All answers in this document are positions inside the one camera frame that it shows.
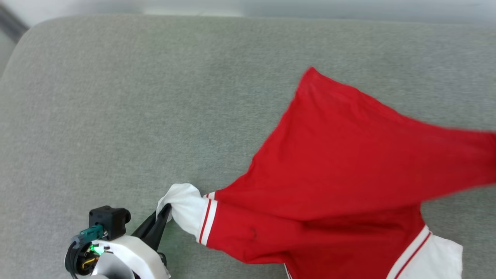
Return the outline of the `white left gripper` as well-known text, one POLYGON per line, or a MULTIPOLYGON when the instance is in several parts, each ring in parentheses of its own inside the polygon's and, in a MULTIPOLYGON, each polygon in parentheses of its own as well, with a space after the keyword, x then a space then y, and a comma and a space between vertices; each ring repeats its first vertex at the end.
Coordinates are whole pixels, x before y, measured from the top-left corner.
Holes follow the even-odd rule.
POLYGON ((113 241, 96 240, 104 248, 91 277, 93 279, 169 279, 171 275, 157 253, 172 206, 166 204, 152 213, 132 236, 113 241))

